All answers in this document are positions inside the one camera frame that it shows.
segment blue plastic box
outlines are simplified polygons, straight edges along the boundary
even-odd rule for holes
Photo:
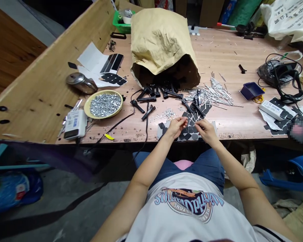
[[[245,83],[240,92],[247,100],[251,100],[257,96],[265,94],[265,92],[255,82]]]

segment workbench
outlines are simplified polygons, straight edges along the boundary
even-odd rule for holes
[[[131,36],[127,35],[127,39],[113,39],[116,41],[115,53],[123,54],[124,60],[118,74],[122,77],[126,76],[128,82],[122,87],[117,88],[100,88],[113,89],[123,94],[126,97],[122,110],[114,117],[97,120],[92,128],[82,138],[82,143],[95,143],[103,134],[105,134],[112,126],[119,122],[122,118],[133,112],[133,107],[130,104],[131,95],[140,89],[137,82],[130,73],[131,67],[131,52],[130,42]],[[258,104],[253,101],[247,101],[238,91],[242,89],[243,84],[247,82],[256,82],[259,77],[256,73],[257,68],[265,62],[265,59],[270,53],[284,53],[278,51],[272,43],[266,39],[254,38],[254,40],[246,40],[235,35],[233,31],[207,29],[200,30],[200,36],[191,35],[191,42],[195,52],[199,73],[202,73],[200,86],[204,83],[210,85],[211,72],[214,72],[215,79],[222,85],[226,84],[231,97],[234,100],[234,105],[241,107],[231,107],[220,105],[227,110],[212,106],[206,114],[206,119],[210,122],[215,121],[219,139],[267,139],[267,138],[285,138],[286,135],[271,135],[270,130],[266,130],[264,125],[266,122],[261,117],[258,111]],[[104,54],[109,55],[112,52],[108,48]],[[238,65],[241,64],[246,70],[246,74],[242,74]],[[265,82],[260,80],[262,86],[267,86]],[[283,89],[286,93],[296,93],[296,89],[291,84]],[[279,98],[275,88],[266,88],[264,99],[270,100],[273,97]],[[179,111],[179,107],[185,106],[181,101],[175,98],[163,99],[163,96],[157,98],[156,102],[150,103],[156,106],[148,117],[148,138],[147,142],[156,142],[157,128],[161,122],[166,122],[166,119],[155,119],[157,114],[161,114],[164,110],[172,108],[178,116],[183,114]],[[146,111],[146,103],[139,104]],[[102,143],[123,143],[123,142],[144,142],[146,139],[146,121],[142,121],[143,114],[136,109],[135,115],[129,117],[122,122],[110,135],[114,140],[102,139]],[[68,140],[61,139],[56,141],[56,144],[72,143]]]
[[[111,54],[107,48],[111,32],[115,31],[112,25],[114,8],[109,0],[99,0],[93,3],[45,52],[42,53],[8,88],[0,95],[0,106],[7,111],[0,111],[0,139],[34,142],[41,144],[74,144],[57,138],[62,127],[64,117],[70,111],[66,105],[74,106],[82,96],[76,89],[65,83],[65,78],[76,70],[68,66],[68,62],[79,65],[78,57],[83,53],[90,42],[105,54]],[[81,143],[93,144],[104,135],[113,125],[133,111],[130,104],[131,95],[140,89],[130,72],[131,67],[131,36],[126,40],[115,39],[115,53],[123,54],[124,60],[118,74],[126,76],[128,82],[122,87],[114,89],[123,94],[125,100],[122,110],[114,117],[96,121],[96,123],[82,138]],[[257,68],[265,62],[270,53],[284,53],[276,49],[277,43],[270,38],[245,40],[237,37],[234,32],[227,30],[200,30],[200,36],[192,36],[191,42],[195,52],[198,71],[201,76],[200,85],[210,84],[211,72],[216,80],[225,83],[235,105],[230,107],[220,105],[227,110],[212,107],[207,113],[209,121],[215,121],[217,133],[223,139],[271,139],[286,138],[286,135],[272,136],[264,128],[266,123],[258,111],[258,104],[246,101],[238,92],[244,83],[257,82]],[[246,74],[241,74],[238,65],[241,64]],[[224,82],[219,73],[227,80]],[[284,92],[295,94],[296,89],[288,85]],[[264,99],[279,98],[277,90],[266,88]],[[162,96],[157,98],[156,110],[148,119],[148,142],[157,141],[158,123],[165,120],[153,118],[167,108],[172,108],[177,115],[183,112],[179,100]],[[144,142],[146,139],[146,121],[142,121],[142,113],[136,114],[122,122],[110,135],[114,140],[102,139],[102,143]]]

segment yellow plate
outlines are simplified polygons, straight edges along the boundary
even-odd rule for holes
[[[93,114],[91,114],[90,112],[90,105],[91,105],[91,101],[96,97],[96,96],[99,96],[101,94],[117,94],[119,95],[119,97],[121,98],[121,104],[119,106],[119,108],[111,115],[109,116],[106,116],[106,117],[96,117],[94,116]],[[119,92],[117,91],[113,91],[113,90],[103,90],[103,91],[99,91],[99,92],[96,92],[95,94],[92,94],[88,99],[87,101],[85,102],[84,104],[84,112],[85,114],[89,117],[89,118],[93,118],[93,119],[105,119],[105,118],[110,118],[114,115],[116,115],[117,113],[120,112],[120,109],[122,107],[122,104],[123,104],[123,100],[122,100],[122,96]]]

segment jeans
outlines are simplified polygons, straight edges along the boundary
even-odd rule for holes
[[[143,163],[149,154],[150,152],[140,152],[137,155],[135,158],[137,168]],[[157,182],[181,172],[189,172],[210,180],[219,188],[220,192],[223,194],[223,187],[225,184],[225,170],[221,165],[220,159],[214,149],[211,148],[203,152],[196,159],[196,161],[185,170],[180,170],[173,162],[166,158],[161,170],[159,171],[150,188],[153,187]]]

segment steel kettle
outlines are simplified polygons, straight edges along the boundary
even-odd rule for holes
[[[70,74],[66,78],[66,83],[76,87],[77,89],[81,90],[85,94],[93,94],[98,91],[98,87],[94,83],[93,80],[87,79],[85,75],[80,72],[75,72]]]

